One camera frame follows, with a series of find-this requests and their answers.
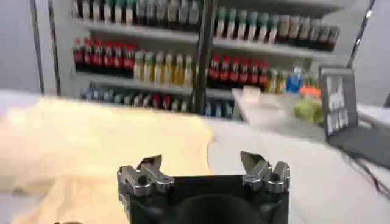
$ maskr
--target yellow cloth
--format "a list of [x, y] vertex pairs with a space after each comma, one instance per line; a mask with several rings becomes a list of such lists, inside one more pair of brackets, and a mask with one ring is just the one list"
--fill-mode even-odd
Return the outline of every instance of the yellow cloth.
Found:
[[210, 175], [197, 116], [42, 98], [0, 120], [0, 191], [45, 194], [13, 223], [128, 223], [116, 171], [163, 155], [167, 175]]

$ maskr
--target white wall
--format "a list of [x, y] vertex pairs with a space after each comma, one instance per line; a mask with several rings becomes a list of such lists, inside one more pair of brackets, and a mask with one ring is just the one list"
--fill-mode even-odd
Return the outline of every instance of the white wall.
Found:
[[383, 105], [390, 93], [390, 1], [376, 0], [353, 62], [359, 103]]
[[0, 88], [40, 93], [30, 1], [1, 3]]

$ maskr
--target tabletop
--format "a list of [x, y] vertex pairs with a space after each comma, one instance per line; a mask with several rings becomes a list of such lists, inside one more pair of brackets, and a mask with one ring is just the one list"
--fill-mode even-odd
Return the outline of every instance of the tabletop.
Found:
[[[0, 114], [8, 108], [29, 107], [39, 98], [0, 91]], [[390, 202], [375, 190], [370, 179], [356, 171], [339, 151], [317, 139], [316, 134], [312, 138], [304, 137], [307, 130], [298, 130], [302, 127], [299, 123], [292, 123], [287, 130], [283, 130], [282, 123], [268, 124], [268, 130], [267, 126], [259, 128], [222, 119], [208, 118], [204, 123], [214, 133], [213, 142], [208, 145], [208, 164], [215, 175], [244, 173], [239, 157], [242, 150], [259, 153], [272, 164], [286, 161], [290, 165], [290, 224], [388, 223], [390, 220]], [[390, 185], [387, 170], [370, 168]], [[23, 198], [17, 198], [16, 204], [21, 203], [20, 200]], [[32, 203], [31, 199], [26, 200], [20, 212]], [[0, 207], [9, 201], [8, 197], [0, 197]]]

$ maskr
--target red bottle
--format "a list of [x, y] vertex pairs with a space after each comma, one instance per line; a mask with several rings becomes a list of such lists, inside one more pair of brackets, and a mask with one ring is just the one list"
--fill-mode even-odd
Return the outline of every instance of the red bottle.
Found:
[[219, 73], [220, 88], [222, 89], [229, 88], [229, 75], [230, 75], [230, 59], [228, 56], [224, 56], [224, 61], [222, 62], [221, 71]]
[[239, 73], [239, 87], [242, 88], [248, 82], [249, 77], [249, 60], [242, 59], [241, 60], [241, 69]]
[[107, 74], [112, 74], [114, 67], [114, 56], [111, 42], [104, 43], [104, 71]]
[[76, 71], [82, 71], [84, 67], [84, 56], [80, 38], [74, 40], [73, 60]]
[[95, 67], [95, 71], [98, 73], [102, 73], [103, 68], [103, 47], [102, 42], [100, 40], [94, 40], [94, 51], [93, 51], [93, 65]]
[[207, 86], [212, 88], [219, 87], [219, 56], [214, 55], [211, 59], [210, 67], [208, 69]]
[[93, 69], [93, 48], [91, 39], [84, 39], [84, 68], [87, 71], [91, 71]]
[[123, 59], [123, 68], [125, 71], [125, 75], [129, 77], [134, 76], [134, 59], [135, 59], [135, 50], [136, 47], [134, 45], [126, 45], [124, 59]]
[[268, 63], [266, 61], [262, 61], [260, 64], [260, 75], [258, 78], [258, 86], [261, 89], [261, 92], [266, 91], [266, 86], [268, 82]]
[[234, 58], [233, 63], [232, 63], [232, 67], [230, 70], [230, 87], [231, 88], [239, 87], [238, 76], [239, 76], [239, 58]]
[[249, 85], [258, 86], [258, 75], [259, 75], [260, 63], [258, 61], [252, 62], [252, 67], [249, 71]]
[[123, 47], [121, 43], [114, 44], [114, 73], [124, 75], [123, 71]]

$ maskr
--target shelf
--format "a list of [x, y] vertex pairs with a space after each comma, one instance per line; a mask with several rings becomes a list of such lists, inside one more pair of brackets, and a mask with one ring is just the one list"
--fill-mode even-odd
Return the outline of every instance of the shelf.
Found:
[[199, 37], [196, 33], [186, 33], [147, 26], [134, 26], [122, 24], [106, 24], [97, 21], [82, 21], [72, 19], [73, 24], [88, 30], [97, 30], [100, 32], [117, 33], [133, 37], [146, 37], [160, 40], [181, 41], [186, 43], [197, 43]]
[[216, 98], [216, 99], [225, 99], [225, 100], [234, 100], [232, 90], [227, 89], [206, 89], [206, 97]]
[[348, 57], [344, 58], [329, 52], [321, 52], [280, 44], [255, 43], [244, 40], [214, 38], [214, 47], [222, 47], [227, 49], [244, 49], [247, 51], [269, 53], [288, 57], [309, 58], [320, 61], [338, 61], [348, 59]]
[[103, 83], [106, 85], [131, 87], [142, 89], [145, 91], [157, 91], [171, 94], [190, 95], [192, 87], [181, 87], [174, 85], [162, 85], [156, 83], [139, 82], [135, 79], [127, 79], [122, 77], [108, 76], [102, 74], [94, 74], [90, 72], [76, 72], [74, 73], [77, 79], [87, 82]]

